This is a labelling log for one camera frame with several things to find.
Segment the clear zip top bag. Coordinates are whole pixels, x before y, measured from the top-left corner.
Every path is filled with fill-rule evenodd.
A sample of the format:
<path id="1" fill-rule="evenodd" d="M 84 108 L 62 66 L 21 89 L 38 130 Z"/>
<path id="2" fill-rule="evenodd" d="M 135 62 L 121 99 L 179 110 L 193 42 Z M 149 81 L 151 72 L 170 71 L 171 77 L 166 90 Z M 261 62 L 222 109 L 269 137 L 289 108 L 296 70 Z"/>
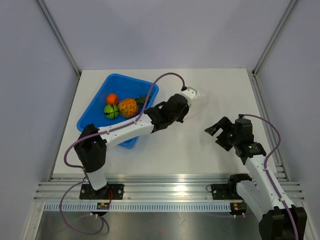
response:
<path id="1" fill-rule="evenodd" d="M 200 112 L 204 110 L 204 108 L 208 105 L 210 98 L 211 98 L 211 92 L 208 89 L 194 89 L 189 88 L 193 92 L 195 92 L 195 97 L 191 101 L 191 106 L 189 108 L 189 112 L 186 115 L 186 119 L 191 119 L 198 115 Z"/>

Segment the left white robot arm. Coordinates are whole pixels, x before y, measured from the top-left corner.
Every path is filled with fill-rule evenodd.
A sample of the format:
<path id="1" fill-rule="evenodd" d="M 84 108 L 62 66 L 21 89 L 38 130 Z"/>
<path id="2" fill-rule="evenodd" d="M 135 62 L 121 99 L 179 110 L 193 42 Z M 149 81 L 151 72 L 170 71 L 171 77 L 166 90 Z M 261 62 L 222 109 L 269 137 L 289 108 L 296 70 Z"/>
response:
<path id="1" fill-rule="evenodd" d="M 102 128 L 87 125 L 74 145 L 88 179 L 81 187 L 81 199 L 111 198 L 111 187 L 103 171 L 107 150 L 129 139 L 164 130 L 174 122 L 182 123 L 196 95 L 195 90 L 187 88 L 168 101 L 142 110 L 136 118 Z"/>

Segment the green toy ball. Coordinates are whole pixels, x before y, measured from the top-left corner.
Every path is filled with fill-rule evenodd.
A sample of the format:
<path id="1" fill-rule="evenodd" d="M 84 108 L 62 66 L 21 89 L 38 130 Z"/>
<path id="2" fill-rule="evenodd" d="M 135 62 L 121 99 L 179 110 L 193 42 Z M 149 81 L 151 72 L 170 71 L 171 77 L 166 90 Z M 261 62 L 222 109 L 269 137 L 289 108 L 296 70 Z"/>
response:
<path id="1" fill-rule="evenodd" d="M 119 116 L 119 108 L 114 104 L 107 104 L 103 110 L 104 116 L 108 119 L 116 119 Z"/>

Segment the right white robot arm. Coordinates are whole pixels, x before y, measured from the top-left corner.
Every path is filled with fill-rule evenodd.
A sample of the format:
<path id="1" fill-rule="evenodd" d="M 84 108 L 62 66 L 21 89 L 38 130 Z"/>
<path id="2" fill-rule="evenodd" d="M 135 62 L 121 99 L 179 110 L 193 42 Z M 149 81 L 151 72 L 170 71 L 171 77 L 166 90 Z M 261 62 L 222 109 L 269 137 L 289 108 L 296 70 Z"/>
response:
<path id="1" fill-rule="evenodd" d="M 253 125 L 249 114 L 240 114 L 231 122 L 223 117 L 205 132 L 214 136 L 215 143 L 226 151 L 235 150 L 249 173 L 233 174 L 225 190 L 232 198 L 242 199 L 258 221 L 260 237 L 263 240 L 302 240 L 304 238 L 307 213 L 297 207 L 283 190 L 268 160 L 263 146 L 254 140 Z"/>

